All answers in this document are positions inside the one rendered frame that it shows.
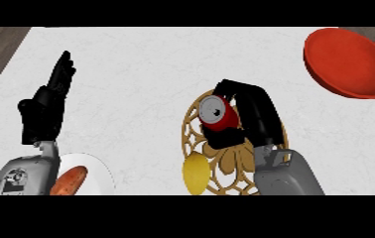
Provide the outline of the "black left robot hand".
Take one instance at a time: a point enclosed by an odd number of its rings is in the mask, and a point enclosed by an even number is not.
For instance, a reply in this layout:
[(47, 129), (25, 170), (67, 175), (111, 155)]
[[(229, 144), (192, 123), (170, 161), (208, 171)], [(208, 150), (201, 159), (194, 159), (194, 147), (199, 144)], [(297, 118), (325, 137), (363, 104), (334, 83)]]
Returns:
[(56, 62), (49, 83), (43, 85), (31, 99), (19, 101), (22, 117), (22, 144), (34, 145), (55, 141), (59, 137), (65, 114), (65, 101), (77, 69), (71, 53), (64, 51)]

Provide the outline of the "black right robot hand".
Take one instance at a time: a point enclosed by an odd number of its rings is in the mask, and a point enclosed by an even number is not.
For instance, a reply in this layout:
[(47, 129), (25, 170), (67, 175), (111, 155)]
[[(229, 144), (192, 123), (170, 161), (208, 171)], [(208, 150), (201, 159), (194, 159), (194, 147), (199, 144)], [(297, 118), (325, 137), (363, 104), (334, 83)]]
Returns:
[(210, 125), (202, 123), (202, 132), (213, 149), (241, 145), (250, 140), (256, 147), (284, 143), (282, 120), (264, 89), (256, 85), (223, 79), (213, 94), (225, 104), (236, 99), (238, 113)]

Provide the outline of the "red can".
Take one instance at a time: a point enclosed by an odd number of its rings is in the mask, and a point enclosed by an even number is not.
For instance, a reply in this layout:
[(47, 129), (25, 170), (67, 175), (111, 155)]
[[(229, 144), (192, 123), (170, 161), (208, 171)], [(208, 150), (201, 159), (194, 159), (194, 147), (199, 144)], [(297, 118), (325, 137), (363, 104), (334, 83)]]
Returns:
[(202, 125), (216, 132), (239, 126), (239, 117), (235, 109), (220, 95), (208, 95), (201, 100), (198, 117)]

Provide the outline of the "gold lattice placemat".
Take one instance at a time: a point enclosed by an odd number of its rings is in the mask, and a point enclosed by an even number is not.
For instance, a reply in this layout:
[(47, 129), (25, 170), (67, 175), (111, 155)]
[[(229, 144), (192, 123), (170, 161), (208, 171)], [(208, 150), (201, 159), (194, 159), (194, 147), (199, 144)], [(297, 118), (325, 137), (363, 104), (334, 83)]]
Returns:
[(183, 178), (188, 191), (192, 194), (210, 191), (217, 195), (259, 195), (254, 182), (256, 159), (254, 146), (250, 140), (239, 146), (214, 150), (202, 133), (198, 121), (199, 101), (213, 93), (208, 90), (194, 101), (182, 123), (182, 151), (183, 166), (189, 171), (204, 170), (207, 178), (192, 187), (188, 178)]

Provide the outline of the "red bowl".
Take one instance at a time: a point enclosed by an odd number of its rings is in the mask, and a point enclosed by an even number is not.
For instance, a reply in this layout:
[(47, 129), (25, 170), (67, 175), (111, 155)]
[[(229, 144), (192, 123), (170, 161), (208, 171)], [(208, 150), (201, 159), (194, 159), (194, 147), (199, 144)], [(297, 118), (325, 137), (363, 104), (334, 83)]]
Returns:
[(375, 99), (375, 43), (357, 33), (324, 28), (304, 40), (303, 61), (318, 84), (332, 93)]

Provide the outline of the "white plate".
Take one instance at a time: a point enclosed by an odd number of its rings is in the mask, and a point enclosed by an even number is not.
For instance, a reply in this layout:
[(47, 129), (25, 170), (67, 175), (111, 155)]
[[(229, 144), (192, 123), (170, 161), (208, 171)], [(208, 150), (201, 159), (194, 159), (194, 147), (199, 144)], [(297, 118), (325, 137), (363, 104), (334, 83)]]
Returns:
[(84, 166), (89, 169), (89, 174), (77, 195), (114, 194), (112, 175), (101, 159), (86, 153), (70, 153), (62, 155), (59, 175), (77, 166)]

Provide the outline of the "yellow lemon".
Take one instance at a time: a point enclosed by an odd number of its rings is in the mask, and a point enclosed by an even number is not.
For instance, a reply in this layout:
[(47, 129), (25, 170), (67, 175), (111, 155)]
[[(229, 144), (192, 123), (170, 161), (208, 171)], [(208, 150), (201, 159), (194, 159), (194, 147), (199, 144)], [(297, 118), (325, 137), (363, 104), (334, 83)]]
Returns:
[(182, 173), (188, 191), (199, 195), (210, 182), (211, 169), (205, 156), (198, 152), (192, 152), (188, 156)]

